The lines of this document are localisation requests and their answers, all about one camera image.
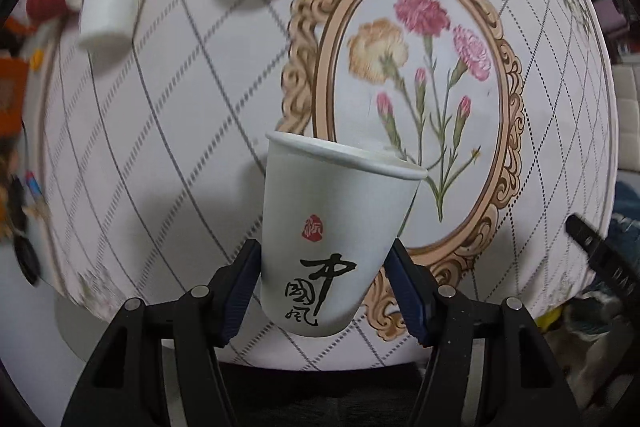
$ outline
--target table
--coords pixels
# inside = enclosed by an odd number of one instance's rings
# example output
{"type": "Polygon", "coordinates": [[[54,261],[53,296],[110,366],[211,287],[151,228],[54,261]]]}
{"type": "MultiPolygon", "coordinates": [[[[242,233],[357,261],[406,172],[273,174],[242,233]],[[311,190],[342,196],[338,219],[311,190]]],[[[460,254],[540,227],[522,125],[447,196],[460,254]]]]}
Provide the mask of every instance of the table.
{"type": "MultiPolygon", "coordinates": [[[[563,222],[606,233],[617,115],[589,0],[146,0],[124,57],[90,62],[77,37],[71,18],[38,161],[51,282],[98,317],[178,298],[259,239],[273,129],[426,166],[400,237],[472,298],[538,316],[590,281],[563,222]]],[[[427,353],[380,273],[337,335],[297,337],[252,301],[219,357],[324,371],[427,353]]]]}

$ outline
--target yellow object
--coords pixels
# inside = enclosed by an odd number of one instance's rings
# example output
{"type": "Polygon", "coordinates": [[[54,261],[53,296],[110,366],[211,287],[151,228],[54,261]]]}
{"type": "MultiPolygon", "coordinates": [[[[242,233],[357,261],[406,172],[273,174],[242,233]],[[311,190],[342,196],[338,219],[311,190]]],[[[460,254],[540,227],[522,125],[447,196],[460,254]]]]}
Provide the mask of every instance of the yellow object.
{"type": "Polygon", "coordinates": [[[550,312],[546,312],[542,317],[536,318],[536,326],[546,333],[552,324],[560,318],[562,315],[562,306],[552,309],[550,312]]]}
{"type": "Polygon", "coordinates": [[[42,61],[44,60],[44,51],[41,49],[37,49],[31,55],[31,59],[29,60],[29,66],[31,67],[31,71],[38,71],[42,67],[42,61]]]}

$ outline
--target ornate frame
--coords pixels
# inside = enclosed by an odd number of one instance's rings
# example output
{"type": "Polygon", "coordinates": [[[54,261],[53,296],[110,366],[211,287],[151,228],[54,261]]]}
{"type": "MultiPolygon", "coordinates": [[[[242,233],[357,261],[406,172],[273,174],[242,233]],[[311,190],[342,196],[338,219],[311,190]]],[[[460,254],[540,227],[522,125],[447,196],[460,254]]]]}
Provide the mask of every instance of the ornate frame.
{"type": "MultiPolygon", "coordinates": [[[[282,73],[285,96],[278,130],[301,134],[312,115],[314,135],[335,140],[333,81],[337,51],[346,25],[361,0],[294,0],[289,23],[289,62],[282,73]],[[321,42],[316,26],[324,26],[321,42]]],[[[472,211],[447,237],[410,249],[416,263],[430,266],[442,283],[456,285],[463,271],[489,245],[498,210],[520,189],[520,136],[524,129],[522,66],[504,39],[500,15],[488,0],[459,0],[482,29],[494,56],[500,85],[500,132],[492,170],[472,211]]],[[[376,276],[364,304],[369,324],[385,340],[404,331],[399,312],[386,310],[396,301],[383,270],[376,276]]]]}

